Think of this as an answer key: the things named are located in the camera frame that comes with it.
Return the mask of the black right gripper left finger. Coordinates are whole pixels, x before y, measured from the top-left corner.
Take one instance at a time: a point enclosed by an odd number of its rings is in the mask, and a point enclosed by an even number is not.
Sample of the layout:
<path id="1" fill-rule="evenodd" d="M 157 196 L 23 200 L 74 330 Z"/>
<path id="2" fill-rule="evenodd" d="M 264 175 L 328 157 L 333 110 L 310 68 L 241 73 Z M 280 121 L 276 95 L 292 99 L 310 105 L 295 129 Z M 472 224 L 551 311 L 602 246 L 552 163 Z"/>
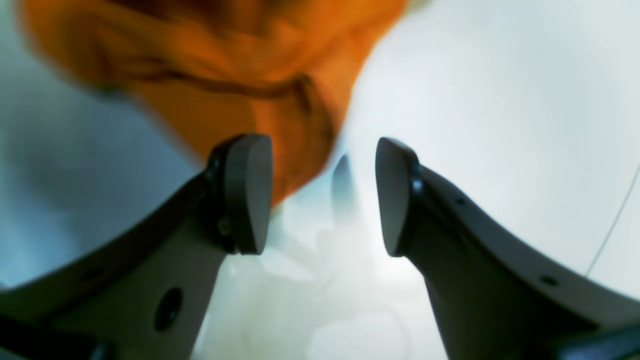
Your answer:
<path id="1" fill-rule="evenodd" d="M 1 291 L 1 351 L 21 360 L 187 360 L 229 255 L 265 249 L 274 151 L 217 145 L 144 221 L 48 275 Z"/>

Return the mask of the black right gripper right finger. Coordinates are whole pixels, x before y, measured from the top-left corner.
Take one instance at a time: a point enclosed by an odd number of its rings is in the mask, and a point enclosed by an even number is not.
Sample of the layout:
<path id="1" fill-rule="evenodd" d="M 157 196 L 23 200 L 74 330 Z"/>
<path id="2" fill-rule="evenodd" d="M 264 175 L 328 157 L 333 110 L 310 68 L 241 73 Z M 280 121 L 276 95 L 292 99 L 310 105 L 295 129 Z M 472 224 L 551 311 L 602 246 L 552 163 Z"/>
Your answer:
<path id="1" fill-rule="evenodd" d="M 637 300 L 564 267 L 382 137 L 375 182 L 387 253 L 422 274 L 450 360 L 637 360 Z"/>

